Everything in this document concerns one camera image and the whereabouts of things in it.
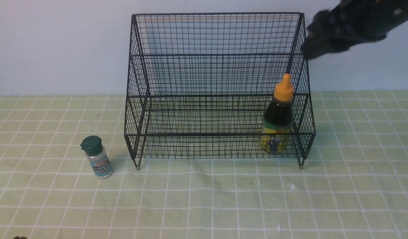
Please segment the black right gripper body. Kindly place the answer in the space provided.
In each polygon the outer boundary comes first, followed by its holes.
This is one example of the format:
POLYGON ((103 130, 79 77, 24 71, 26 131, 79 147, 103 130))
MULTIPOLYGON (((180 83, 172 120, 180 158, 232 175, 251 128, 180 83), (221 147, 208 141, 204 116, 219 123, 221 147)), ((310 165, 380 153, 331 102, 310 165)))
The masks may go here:
POLYGON ((313 60, 379 42, 406 21, 408 0, 342 0, 335 8, 316 13, 301 53, 304 59, 313 60))

